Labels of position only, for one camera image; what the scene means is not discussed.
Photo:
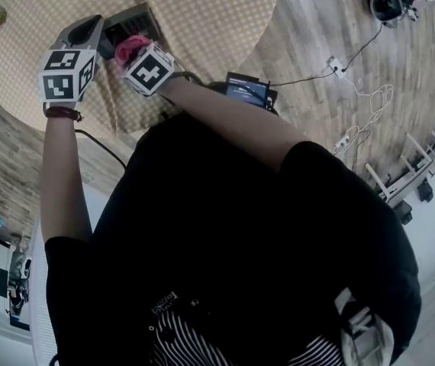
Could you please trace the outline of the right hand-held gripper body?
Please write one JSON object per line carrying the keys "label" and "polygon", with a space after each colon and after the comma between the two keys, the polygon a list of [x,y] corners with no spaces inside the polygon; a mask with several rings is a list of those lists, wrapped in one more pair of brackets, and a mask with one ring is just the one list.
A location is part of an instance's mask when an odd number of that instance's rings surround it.
{"label": "right hand-held gripper body", "polygon": [[175,72],[175,59],[155,43],[143,47],[124,71],[124,81],[137,93],[151,96]]}

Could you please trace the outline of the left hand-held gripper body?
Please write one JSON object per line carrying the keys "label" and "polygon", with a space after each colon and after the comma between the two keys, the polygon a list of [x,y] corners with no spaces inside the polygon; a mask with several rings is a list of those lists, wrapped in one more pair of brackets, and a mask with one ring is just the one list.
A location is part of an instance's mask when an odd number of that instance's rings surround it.
{"label": "left hand-held gripper body", "polygon": [[77,102],[98,69],[104,18],[97,14],[64,28],[43,55],[38,87],[43,102]]}

